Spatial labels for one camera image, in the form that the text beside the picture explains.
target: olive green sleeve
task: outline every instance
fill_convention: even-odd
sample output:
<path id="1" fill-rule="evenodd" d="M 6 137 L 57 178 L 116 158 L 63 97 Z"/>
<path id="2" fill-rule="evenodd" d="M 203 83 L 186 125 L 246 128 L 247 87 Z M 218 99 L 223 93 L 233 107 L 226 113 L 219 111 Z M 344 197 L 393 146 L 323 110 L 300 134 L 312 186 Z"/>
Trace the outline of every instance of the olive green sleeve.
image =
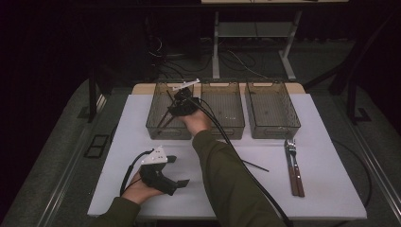
<path id="1" fill-rule="evenodd" d="M 97 217 L 90 227 L 132 227 L 140 210 L 138 204 L 116 197 L 109 210 Z"/>
<path id="2" fill-rule="evenodd" d="M 203 184 L 224 227 L 285 226 L 231 146 L 200 131 L 192 142 L 200 158 Z"/>

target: white table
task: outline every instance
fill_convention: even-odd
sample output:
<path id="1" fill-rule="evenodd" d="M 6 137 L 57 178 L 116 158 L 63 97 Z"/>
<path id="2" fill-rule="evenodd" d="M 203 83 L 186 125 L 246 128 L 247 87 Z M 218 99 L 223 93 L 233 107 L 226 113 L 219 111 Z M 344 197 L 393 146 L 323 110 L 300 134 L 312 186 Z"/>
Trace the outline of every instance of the white table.
<path id="1" fill-rule="evenodd" d="M 290 95 L 302 127 L 298 130 L 297 160 L 303 177 L 305 197 L 293 197 L 290 191 L 283 140 L 254 140 L 242 97 L 246 127 L 241 140 L 233 140 L 243 160 L 267 168 L 265 172 L 249 166 L 250 171 L 277 200 L 290 219 L 360 219 L 366 210 L 331 143 L 318 111 L 307 94 Z M 88 211 L 98 216 L 107 211 L 128 166 L 141 152 L 163 145 L 167 155 L 176 155 L 176 163 L 167 164 L 164 174 L 173 181 L 190 179 L 186 188 L 174 196 L 163 195 L 147 201 L 139 218 L 216 218 L 203 189 L 198 156 L 191 140 L 151 140 L 146 119 L 152 95 L 131 95 L 127 99 L 96 192 Z"/>

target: person's right hand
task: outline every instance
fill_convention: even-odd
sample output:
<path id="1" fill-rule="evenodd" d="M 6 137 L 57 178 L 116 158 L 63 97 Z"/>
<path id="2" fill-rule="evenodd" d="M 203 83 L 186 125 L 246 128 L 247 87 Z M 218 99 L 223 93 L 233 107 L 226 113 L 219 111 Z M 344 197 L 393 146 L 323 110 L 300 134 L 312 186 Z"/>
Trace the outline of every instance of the person's right hand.
<path id="1" fill-rule="evenodd" d="M 201 110 L 197 110 L 190 115 L 180 116 L 179 119 L 182 120 L 193 136 L 200 131 L 210 130 L 212 128 L 212 121 Z"/>

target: green jacket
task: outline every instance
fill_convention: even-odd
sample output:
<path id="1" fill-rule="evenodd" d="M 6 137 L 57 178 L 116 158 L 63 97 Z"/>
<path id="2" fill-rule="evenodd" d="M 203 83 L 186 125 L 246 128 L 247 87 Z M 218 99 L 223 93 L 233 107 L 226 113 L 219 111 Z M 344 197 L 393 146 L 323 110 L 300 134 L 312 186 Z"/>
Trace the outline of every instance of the green jacket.
<path id="1" fill-rule="evenodd" d="M 235 151 L 210 131 L 199 132 L 192 145 L 200 158 L 203 184 L 221 226 L 285 226 L 253 182 Z M 139 205 L 115 198 L 110 209 L 91 226 L 132 226 Z"/>

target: white plastic part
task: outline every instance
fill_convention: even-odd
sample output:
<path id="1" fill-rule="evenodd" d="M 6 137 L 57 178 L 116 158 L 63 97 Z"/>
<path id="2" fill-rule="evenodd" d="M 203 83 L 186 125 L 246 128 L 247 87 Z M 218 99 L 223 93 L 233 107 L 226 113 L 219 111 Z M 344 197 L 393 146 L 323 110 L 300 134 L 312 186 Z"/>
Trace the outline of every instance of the white plastic part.
<path id="1" fill-rule="evenodd" d="M 177 90 L 180 90 L 182 88 L 189 87 L 189 86 L 191 86 L 191 85 L 193 85 L 195 83 L 199 83 L 199 82 L 201 82 L 199 79 L 195 79 L 194 81 L 190 81 L 190 82 L 184 82 L 179 87 L 173 87 L 173 91 L 177 91 Z"/>
<path id="2" fill-rule="evenodd" d="M 141 165 L 152 165 L 167 163 L 167 156 L 162 146 L 156 148 L 147 158 L 142 160 Z"/>

